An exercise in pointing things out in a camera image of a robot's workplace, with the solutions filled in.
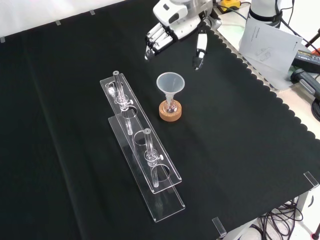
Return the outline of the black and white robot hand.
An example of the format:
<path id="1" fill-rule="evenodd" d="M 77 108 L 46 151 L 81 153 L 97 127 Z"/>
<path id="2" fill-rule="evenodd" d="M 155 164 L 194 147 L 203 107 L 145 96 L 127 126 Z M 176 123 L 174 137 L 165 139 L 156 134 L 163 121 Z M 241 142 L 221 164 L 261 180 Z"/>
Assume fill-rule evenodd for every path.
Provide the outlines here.
<path id="1" fill-rule="evenodd" d="M 217 30 L 222 22 L 213 7 L 218 0 L 160 0 L 153 7 L 158 23 L 146 34 L 145 60 L 151 60 L 173 43 L 197 32 L 192 67 L 198 71 L 205 59 L 208 31 Z"/>

